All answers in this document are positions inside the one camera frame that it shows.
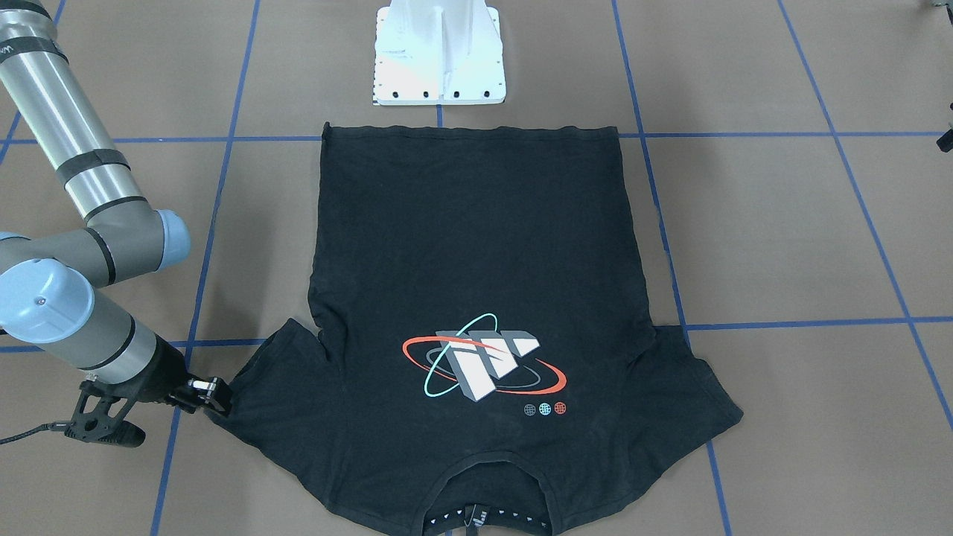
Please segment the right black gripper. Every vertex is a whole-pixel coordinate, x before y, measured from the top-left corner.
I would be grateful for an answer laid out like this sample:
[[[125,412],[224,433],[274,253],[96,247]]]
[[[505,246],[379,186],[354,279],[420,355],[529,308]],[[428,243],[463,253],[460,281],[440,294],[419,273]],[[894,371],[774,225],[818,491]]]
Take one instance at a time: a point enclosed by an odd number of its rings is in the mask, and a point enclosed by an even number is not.
[[[186,391],[197,397],[197,407],[218,416],[228,416],[232,411],[232,399],[227,397],[227,383],[220,377],[193,379],[188,373],[186,360],[180,350],[163,339],[156,340],[152,359],[145,369],[119,384],[119,396],[127,399],[119,410],[126,415],[136,403],[162,403],[185,409]]]

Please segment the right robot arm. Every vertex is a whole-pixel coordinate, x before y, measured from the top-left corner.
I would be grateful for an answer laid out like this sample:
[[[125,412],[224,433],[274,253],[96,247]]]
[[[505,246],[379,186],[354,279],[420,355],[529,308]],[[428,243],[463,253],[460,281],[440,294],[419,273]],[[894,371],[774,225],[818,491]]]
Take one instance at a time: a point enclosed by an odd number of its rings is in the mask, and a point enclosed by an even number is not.
[[[224,380],[190,373],[167,340],[106,295],[180,264],[191,237],[139,189],[41,1],[2,3],[2,88],[77,214],[57,233],[2,235],[2,330],[134,401],[228,412]]]

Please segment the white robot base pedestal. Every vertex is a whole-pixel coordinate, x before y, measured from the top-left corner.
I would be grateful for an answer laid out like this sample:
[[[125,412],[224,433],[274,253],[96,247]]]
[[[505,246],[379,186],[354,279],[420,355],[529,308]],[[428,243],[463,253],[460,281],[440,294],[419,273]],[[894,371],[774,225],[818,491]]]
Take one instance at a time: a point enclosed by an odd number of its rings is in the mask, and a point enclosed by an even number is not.
[[[392,1],[375,15],[375,106],[474,106],[507,96],[500,13],[484,1]]]

